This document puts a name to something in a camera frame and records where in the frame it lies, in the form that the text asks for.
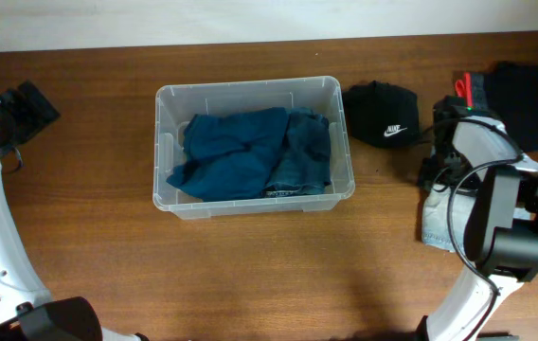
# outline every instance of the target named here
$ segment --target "blue cloth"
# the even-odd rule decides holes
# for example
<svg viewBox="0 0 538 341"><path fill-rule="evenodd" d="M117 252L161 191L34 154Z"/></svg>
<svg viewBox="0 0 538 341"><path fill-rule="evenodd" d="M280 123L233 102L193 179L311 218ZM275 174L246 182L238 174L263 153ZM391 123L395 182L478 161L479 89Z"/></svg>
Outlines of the blue cloth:
<svg viewBox="0 0 538 341"><path fill-rule="evenodd" d="M264 197L323 194L330 184L328 120L308 108L291 111L284 153L263 192Z"/></svg>
<svg viewBox="0 0 538 341"><path fill-rule="evenodd" d="M288 112L196 115L185 129L188 161L167 182L204 201L259 198L283 153Z"/></svg>

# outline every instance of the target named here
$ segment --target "plastic bin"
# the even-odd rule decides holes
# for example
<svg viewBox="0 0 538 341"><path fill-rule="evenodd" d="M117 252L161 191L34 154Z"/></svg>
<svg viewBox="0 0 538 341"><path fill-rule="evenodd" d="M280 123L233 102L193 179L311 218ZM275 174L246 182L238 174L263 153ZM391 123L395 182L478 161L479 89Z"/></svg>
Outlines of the plastic bin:
<svg viewBox="0 0 538 341"><path fill-rule="evenodd" d="M312 108L330 122L332 184L326 187L325 194L204 203L166 182L172 169L186 161L183 131L195 114L225 117L271 107L301 106ZM181 219L199 219L226 214L329 210L349 198L354 190L341 88L334 77L167 85L157 92L153 202L163 211Z"/></svg>

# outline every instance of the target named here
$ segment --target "nike logo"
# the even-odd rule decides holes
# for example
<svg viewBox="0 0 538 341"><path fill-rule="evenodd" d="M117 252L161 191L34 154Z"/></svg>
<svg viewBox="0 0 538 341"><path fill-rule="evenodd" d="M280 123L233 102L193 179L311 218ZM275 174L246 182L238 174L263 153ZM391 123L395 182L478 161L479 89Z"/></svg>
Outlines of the nike logo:
<svg viewBox="0 0 538 341"><path fill-rule="evenodd" d="M403 128L403 129L400 129L400 125L393 125L393 126L388 126L386 127L386 130L385 130L385 133L383 134L385 137L390 137L392 135L395 135L399 132L403 132L404 130L406 130L408 128Z"/></svg>

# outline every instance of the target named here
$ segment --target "denim fabric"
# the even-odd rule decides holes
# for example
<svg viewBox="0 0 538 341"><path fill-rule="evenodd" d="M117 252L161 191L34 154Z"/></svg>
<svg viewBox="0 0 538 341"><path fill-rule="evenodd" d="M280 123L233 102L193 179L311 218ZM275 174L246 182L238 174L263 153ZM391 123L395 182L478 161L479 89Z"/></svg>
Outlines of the denim fabric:
<svg viewBox="0 0 538 341"><path fill-rule="evenodd" d="M328 120L308 108L295 108L283 141L283 155L265 186L264 197L323 194L330 184Z"/></svg>
<svg viewBox="0 0 538 341"><path fill-rule="evenodd" d="M283 152L287 126L284 108L197 115L185 129L188 161L167 182L204 201L259 198Z"/></svg>
<svg viewBox="0 0 538 341"><path fill-rule="evenodd" d="M438 193L434 190L424 201L422 207L422 242L437 247L442 250L454 252L455 249L450 242L450 234L448 233L448 225L446 223L446 211L448 209L448 199L450 197L450 189L443 193ZM466 195L457 194L452 211L452 220L454 224L455 237L458 246L464 250L463 237L465 227L471 210L475 204L475 198ZM516 208L513 218L529 219L529 213L523 208Z"/></svg>

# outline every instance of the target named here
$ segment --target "white swoosh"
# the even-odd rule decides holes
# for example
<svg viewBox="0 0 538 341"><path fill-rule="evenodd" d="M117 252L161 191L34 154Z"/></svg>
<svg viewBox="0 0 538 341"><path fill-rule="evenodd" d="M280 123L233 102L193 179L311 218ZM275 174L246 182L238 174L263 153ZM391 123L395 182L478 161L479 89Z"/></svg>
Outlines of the white swoosh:
<svg viewBox="0 0 538 341"><path fill-rule="evenodd" d="M385 131L385 133L383 134L385 137L390 137L391 135L395 135L399 132L403 132L404 130L406 130L408 128L403 128L403 129L400 129L399 131L395 131L395 132L391 132L391 133L388 133L387 131Z"/></svg>

